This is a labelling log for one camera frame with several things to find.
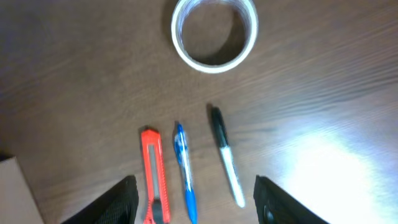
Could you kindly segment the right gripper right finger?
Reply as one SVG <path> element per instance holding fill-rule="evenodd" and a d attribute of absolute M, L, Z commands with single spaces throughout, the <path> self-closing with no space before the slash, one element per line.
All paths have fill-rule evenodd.
<path fill-rule="evenodd" d="M 326 223 L 266 176 L 256 176 L 253 198 L 260 224 Z"/>

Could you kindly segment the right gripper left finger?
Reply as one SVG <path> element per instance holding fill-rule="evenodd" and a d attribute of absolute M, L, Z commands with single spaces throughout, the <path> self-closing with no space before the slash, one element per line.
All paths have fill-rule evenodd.
<path fill-rule="evenodd" d="M 62 224 L 134 224 L 138 203 L 136 178 L 128 175 Z"/>

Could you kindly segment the orange utility knife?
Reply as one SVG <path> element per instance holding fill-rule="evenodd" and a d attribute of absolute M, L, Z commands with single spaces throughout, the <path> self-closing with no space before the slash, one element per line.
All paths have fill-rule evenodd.
<path fill-rule="evenodd" d="M 147 212 L 144 223 L 170 223 L 171 213 L 160 133 L 154 129 L 143 130 L 141 144 L 147 184 Z"/>

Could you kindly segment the blue ballpoint pen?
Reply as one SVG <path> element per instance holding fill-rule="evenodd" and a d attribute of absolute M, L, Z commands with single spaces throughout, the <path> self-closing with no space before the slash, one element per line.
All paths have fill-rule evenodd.
<path fill-rule="evenodd" d="M 176 124 L 176 134 L 174 137 L 174 150 L 177 162 L 181 169 L 184 184 L 185 204 L 189 219 L 192 224 L 198 222 L 197 201 L 194 191 L 192 170 L 189 160 L 189 147 L 183 126 Z"/>

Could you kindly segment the brown cardboard box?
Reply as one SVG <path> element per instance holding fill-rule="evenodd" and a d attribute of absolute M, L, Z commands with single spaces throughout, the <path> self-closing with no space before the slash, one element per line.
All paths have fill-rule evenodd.
<path fill-rule="evenodd" d="M 1 224 L 24 223 L 44 221 L 17 159 L 11 157 L 1 161 Z"/>

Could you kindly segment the beige masking tape roll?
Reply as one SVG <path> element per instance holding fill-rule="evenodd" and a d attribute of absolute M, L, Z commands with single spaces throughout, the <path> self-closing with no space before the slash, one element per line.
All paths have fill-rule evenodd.
<path fill-rule="evenodd" d="M 180 58 L 209 74 L 237 67 L 259 32 L 252 0 L 179 0 L 170 21 L 171 41 Z"/>

